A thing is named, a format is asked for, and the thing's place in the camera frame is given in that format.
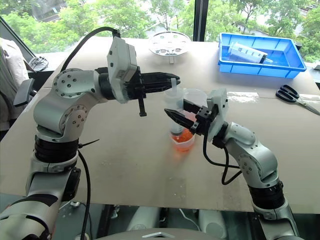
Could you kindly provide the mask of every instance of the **black scissors handle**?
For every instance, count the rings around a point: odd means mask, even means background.
[[[286,102],[289,102],[289,103],[295,103],[297,101],[296,98],[294,98],[290,93],[288,93],[287,91],[284,91],[282,89],[278,89],[276,92],[275,92],[275,95],[286,101]]]
[[[299,93],[296,90],[294,90],[292,87],[290,87],[289,85],[282,85],[280,87],[280,90],[286,92],[287,94],[290,94],[295,99],[298,99],[300,97]]]

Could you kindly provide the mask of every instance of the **glass window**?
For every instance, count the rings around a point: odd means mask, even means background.
[[[290,38],[306,62],[320,60],[319,0],[209,0],[205,41],[219,33]]]
[[[192,5],[194,0],[2,0],[0,13],[40,54],[67,51],[101,26],[119,29],[124,38],[149,38],[167,30],[192,36],[194,10],[186,12]]]

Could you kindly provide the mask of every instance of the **beige tabletop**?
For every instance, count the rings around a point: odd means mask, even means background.
[[[284,193],[294,213],[320,213],[318,187],[320,117],[298,105],[275,98],[275,90],[290,84],[312,106],[320,109],[319,90],[308,72],[295,79],[221,73],[217,66],[218,45],[193,42],[190,51],[175,58],[175,64],[151,53],[144,39],[127,39],[135,46],[143,73],[168,72],[181,77],[181,87],[209,93],[227,88],[227,121],[256,133],[278,159]],[[69,67],[92,70],[107,65],[111,40],[95,37],[79,52]],[[0,192],[24,195],[36,124],[33,109],[45,96],[52,76],[33,98],[0,144]],[[196,136],[189,153],[172,148],[169,118],[164,113],[163,93],[147,96],[147,117],[139,117],[137,101],[96,105],[85,123],[81,143],[100,139],[81,150],[91,174],[91,201],[101,204],[252,211],[248,187],[242,175],[221,185],[223,169],[206,162],[202,136]],[[209,156],[225,161],[221,149],[208,145]],[[86,200],[82,174],[75,200]]]

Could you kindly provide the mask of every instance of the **white cloth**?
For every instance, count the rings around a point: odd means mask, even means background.
[[[10,128],[9,120],[16,119],[24,106],[14,107],[18,88],[27,80],[24,57],[14,41],[0,38],[0,131]]]

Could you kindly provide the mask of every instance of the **blue storage bin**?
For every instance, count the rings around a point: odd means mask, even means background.
[[[267,53],[267,58],[273,62],[252,63],[246,62],[243,58],[230,57],[228,53],[230,44],[236,42]],[[222,32],[219,39],[219,51],[220,72],[293,79],[307,69],[296,45],[289,38]]]

